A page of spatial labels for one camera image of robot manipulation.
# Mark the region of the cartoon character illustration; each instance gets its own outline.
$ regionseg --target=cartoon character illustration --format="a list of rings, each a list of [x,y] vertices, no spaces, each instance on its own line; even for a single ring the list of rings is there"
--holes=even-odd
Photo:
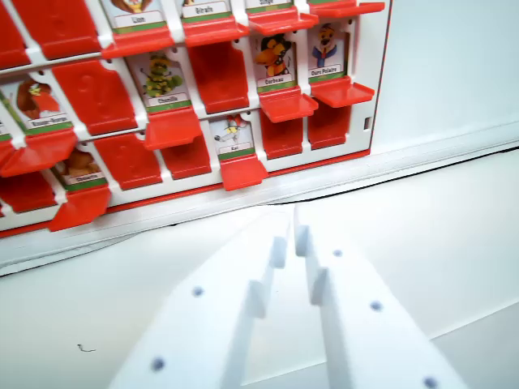
[[[168,71],[170,65],[171,61],[163,53],[151,54],[150,74],[147,75],[143,68],[140,69],[141,73],[147,77],[146,85],[143,85],[144,94],[148,94],[150,97],[163,96],[182,85],[182,77],[172,75],[171,71]]]
[[[319,30],[319,45],[314,46],[311,55],[317,58],[317,67],[324,67],[324,60],[332,57],[337,52],[337,45],[333,40],[335,30],[330,23],[323,24]]]
[[[18,86],[16,105],[29,119],[39,119],[41,111],[59,111],[58,102],[50,95],[50,86],[30,77]]]
[[[152,0],[112,0],[119,10],[139,14],[143,12]]]
[[[64,169],[58,170],[62,176],[79,177],[101,171],[89,153],[82,152],[77,148],[72,150],[71,155],[62,163]]]
[[[267,77],[287,75],[289,70],[284,56],[291,47],[292,42],[285,40],[285,34],[267,36],[261,40],[261,53],[256,55],[254,61],[267,68]]]
[[[214,140],[217,142],[227,142],[229,139],[234,141],[234,144],[238,144],[238,138],[240,136],[240,130],[245,127],[247,123],[242,120],[239,115],[227,117],[227,128],[225,128],[225,135],[215,135]]]

